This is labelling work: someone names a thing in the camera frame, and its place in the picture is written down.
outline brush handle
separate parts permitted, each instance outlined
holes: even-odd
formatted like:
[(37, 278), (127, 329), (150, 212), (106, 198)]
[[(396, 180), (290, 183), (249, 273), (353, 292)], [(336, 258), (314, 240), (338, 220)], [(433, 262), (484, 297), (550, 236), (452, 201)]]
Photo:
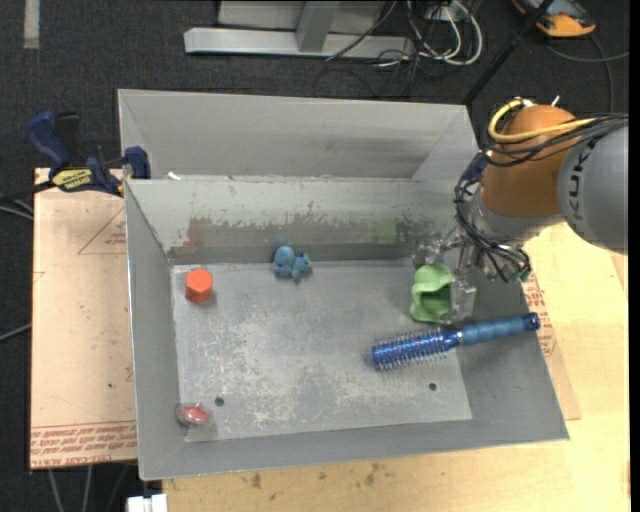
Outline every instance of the brush handle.
[(536, 331), (539, 328), (540, 319), (538, 315), (529, 313), (524, 316), (518, 315), (468, 325), (460, 329), (460, 332), (462, 333), (462, 343), (473, 345), (474, 343), (506, 338), (526, 331)]

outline metal base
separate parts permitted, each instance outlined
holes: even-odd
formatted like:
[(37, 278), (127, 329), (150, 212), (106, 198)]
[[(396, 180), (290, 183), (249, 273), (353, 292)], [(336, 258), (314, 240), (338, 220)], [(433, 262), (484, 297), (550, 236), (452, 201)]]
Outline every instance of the metal base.
[[(295, 32), (243, 30), (232, 28), (192, 28), (184, 34), (185, 51), (197, 53), (231, 53), (251, 55), (282, 55), (295, 57), (330, 57), (358, 39), (357, 35), (327, 34), (319, 51), (303, 52)], [(404, 37), (367, 36), (344, 57), (375, 59), (383, 52), (387, 58), (397, 58), (395, 52), (410, 51), (411, 42)]]

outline blue brush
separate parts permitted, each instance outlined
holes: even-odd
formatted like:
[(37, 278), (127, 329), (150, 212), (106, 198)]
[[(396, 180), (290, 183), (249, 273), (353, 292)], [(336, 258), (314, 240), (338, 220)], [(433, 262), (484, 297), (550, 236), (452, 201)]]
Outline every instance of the blue brush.
[(437, 359), (458, 345), (472, 345), (525, 331), (537, 331), (539, 328), (540, 318), (536, 313), (529, 313), (480, 322), (451, 331), (418, 331), (377, 340), (371, 354), (377, 369), (389, 370)]

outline orange object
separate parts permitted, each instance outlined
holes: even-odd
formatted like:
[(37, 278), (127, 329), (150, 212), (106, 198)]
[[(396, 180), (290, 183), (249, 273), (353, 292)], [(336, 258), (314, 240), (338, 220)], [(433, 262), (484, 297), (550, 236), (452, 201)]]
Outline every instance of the orange object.
[[(534, 105), (518, 112), (506, 127), (505, 133), (516, 134), (554, 126), (574, 119), (573, 114), (551, 105)], [(541, 144), (554, 134), (539, 135), (527, 142), (510, 144), (509, 149)], [(555, 148), (542, 150), (534, 160), (513, 167), (489, 164), (482, 177), (480, 194), (487, 207), (508, 217), (536, 217), (560, 213), (558, 204), (558, 172), (574, 139)], [(508, 162), (509, 157), (497, 154), (497, 161)]]
[(209, 423), (210, 414), (200, 404), (178, 406), (176, 410), (178, 421), (184, 425), (204, 425)]
[(202, 304), (211, 296), (213, 276), (203, 268), (196, 268), (187, 274), (185, 296), (191, 302)]

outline wooden table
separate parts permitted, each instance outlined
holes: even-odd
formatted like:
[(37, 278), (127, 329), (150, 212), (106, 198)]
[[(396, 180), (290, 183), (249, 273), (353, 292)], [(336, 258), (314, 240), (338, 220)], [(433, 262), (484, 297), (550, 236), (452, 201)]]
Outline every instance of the wooden table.
[(630, 510), (626, 258), (564, 224), (527, 250), (582, 413), (569, 441), (171, 479), (169, 510)]

